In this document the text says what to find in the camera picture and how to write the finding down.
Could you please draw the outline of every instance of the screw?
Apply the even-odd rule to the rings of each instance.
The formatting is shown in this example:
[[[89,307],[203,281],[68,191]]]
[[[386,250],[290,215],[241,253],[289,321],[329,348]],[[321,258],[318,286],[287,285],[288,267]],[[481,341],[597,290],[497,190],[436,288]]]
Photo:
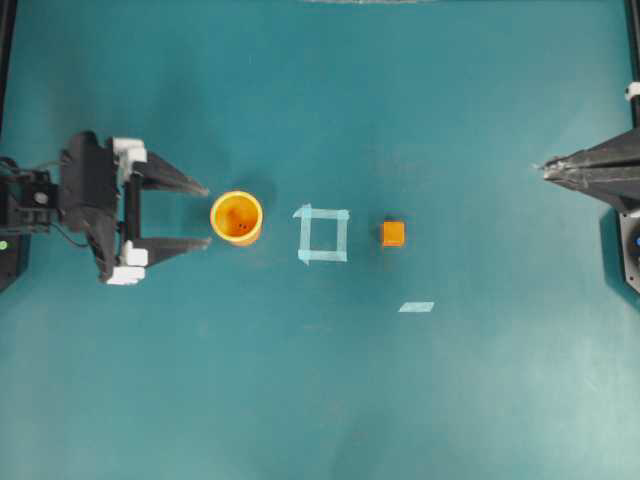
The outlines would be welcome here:
[[[46,193],[43,193],[43,192],[34,193],[33,199],[36,201],[36,203],[39,203],[40,205],[46,205],[47,202],[49,201],[49,197],[47,196]]]

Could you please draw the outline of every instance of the teal mat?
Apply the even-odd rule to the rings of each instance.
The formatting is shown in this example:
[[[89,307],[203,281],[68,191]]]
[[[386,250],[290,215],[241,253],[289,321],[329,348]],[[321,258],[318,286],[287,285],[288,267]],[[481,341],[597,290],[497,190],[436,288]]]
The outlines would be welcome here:
[[[630,80],[622,1],[23,1],[2,154],[140,137],[212,190],[146,193],[144,235],[210,235],[232,188],[265,224],[134,288],[34,238],[0,296],[0,478],[638,478],[611,218],[534,167],[628,129]],[[347,263],[298,260],[305,203],[350,211]]]

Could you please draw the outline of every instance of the cable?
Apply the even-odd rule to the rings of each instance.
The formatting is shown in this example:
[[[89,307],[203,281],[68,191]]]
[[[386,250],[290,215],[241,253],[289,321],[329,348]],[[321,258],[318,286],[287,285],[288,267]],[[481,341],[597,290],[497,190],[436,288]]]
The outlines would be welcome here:
[[[30,168],[29,170],[41,170],[44,167],[51,167],[53,165],[64,165],[66,162],[62,161],[62,160],[52,160],[50,162],[44,162],[41,163],[40,165],[36,165],[35,167]]]
[[[13,175],[20,171],[16,162],[9,157],[0,157],[0,166],[6,168]]]
[[[60,232],[60,235],[62,235],[70,244],[72,244],[74,247],[78,247],[78,248],[87,248],[89,246],[88,243],[78,243],[76,242],[73,238],[71,238],[69,235],[67,235],[64,230],[62,230],[62,228],[60,228],[59,225],[52,223],[51,224],[52,227],[55,227],[56,230],[58,230]]]

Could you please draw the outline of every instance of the small orange block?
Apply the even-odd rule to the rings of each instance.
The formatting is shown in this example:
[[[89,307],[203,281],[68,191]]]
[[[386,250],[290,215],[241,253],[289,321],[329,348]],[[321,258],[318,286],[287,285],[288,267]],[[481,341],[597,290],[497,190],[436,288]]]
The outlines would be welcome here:
[[[384,222],[380,230],[383,247],[404,246],[404,222]]]

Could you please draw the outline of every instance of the yellow cup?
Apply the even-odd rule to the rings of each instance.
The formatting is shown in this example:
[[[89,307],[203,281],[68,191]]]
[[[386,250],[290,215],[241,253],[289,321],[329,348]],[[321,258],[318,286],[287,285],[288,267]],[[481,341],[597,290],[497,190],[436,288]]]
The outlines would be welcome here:
[[[211,207],[213,230],[236,247],[248,247],[260,237],[262,206],[247,192],[227,192]]]

